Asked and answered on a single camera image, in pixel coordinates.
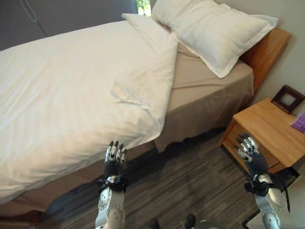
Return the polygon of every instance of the robot finger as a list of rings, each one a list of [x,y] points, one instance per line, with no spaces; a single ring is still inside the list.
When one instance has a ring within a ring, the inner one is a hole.
[[[252,161],[252,157],[236,146],[238,156],[245,161]]]
[[[121,160],[121,155],[122,155],[122,149],[123,149],[124,144],[120,144],[118,151],[116,152],[116,161],[120,162]]]
[[[115,144],[113,146],[111,146],[110,157],[109,157],[110,161],[115,161],[115,155],[116,155],[116,152],[117,152],[117,145],[118,144],[119,144],[119,142],[116,141]]]
[[[113,141],[111,141],[108,145],[107,151],[106,151],[106,156],[105,156],[105,162],[107,162],[109,160],[110,157],[110,150],[111,150],[111,146],[113,145]]]
[[[253,145],[254,151],[255,151],[256,153],[259,154],[259,151],[258,151],[259,145],[255,142],[255,140],[253,139],[253,137],[249,136],[249,137],[248,137],[248,140],[249,140],[249,141],[251,142],[251,144]]]
[[[121,164],[123,165],[125,163],[125,157],[126,157],[127,149],[124,149],[121,155]]]
[[[243,147],[245,153],[248,154],[250,153],[247,146],[244,144],[244,142],[241,139],[237,138],[237,142]]]

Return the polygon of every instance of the robotic arm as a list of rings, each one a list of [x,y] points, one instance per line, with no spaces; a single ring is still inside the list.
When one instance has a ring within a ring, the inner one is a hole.
[[[259,147],[248,134],[242,134],[237,139],[242,149],[237,146],[237,153],[252,174],[250,182],[245,184],[245,190],[255,195],[255,201],[262,216],[266,229],[292,229],[295,223],[290,215],[289,198],[284,198],[280,184],[269,173],[268,163],[259,153]]]
[[[99,213],[95,221],[96,229],[121,229],[124,227],[124,192],[127,180],[122,177],[127,150],[123,144],[110,142],[104,163],[104,175],[99,179]]]

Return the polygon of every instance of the white duvet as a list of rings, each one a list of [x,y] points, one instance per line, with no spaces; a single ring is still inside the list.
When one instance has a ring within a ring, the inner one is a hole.
[[[0,52],[0,203],[161,133],[177,42],[124,17]]]

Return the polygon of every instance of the shoe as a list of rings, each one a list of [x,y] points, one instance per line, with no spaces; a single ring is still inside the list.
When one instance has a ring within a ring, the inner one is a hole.
[[[189,214],[185,220],[185,229],[191,229],[196,226],[196,217],[193,214]]]
[[[151,219],[148,223],[149,229],[160,229],[159,223],[156,219]]]

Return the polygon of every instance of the cable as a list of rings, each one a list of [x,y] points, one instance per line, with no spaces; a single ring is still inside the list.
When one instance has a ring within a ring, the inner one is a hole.
[[[39,20],[37,19],[36,17],[36,14],[34,13],[32,7],[30,6],[30,4],[28,3],[27,0],[19,0],[21,6],[23,7],[25,13],[27,14],[28,18],[32,21],[32,22],[35,22],[38,24],[40,30],[43,32],[44,36],[45,37],[48,37],[48,34],[47,32],[45,31],[44,27],[41,25],[41,23],[39,22]]]
[[[32,10],[31,6],[29,5],[28,1],[27,1],[27,0],[19,0],[19,2],[20,2],[20,4],[22,5],[22,7],[23,7],[25,13],[27,14],[27,16],[29,17],[29,19],[30,19],[31,21],[33,21],[33,22],[37,22],[37,21],[38,21],[38,20],[37,20],[37,17],[36,17],[36,15],[35,15],[34,11]],[[23,2],[25,2],[25,4],[27,5],[28,9],[30,10],[30,12],[31,12],[31,14],[32,14],[32,16],[33,16],[34,18],[32,18],[32,17],[30,16],[30,14],[29,14],[28,10],[25,8],[25,5],[24,5]]]

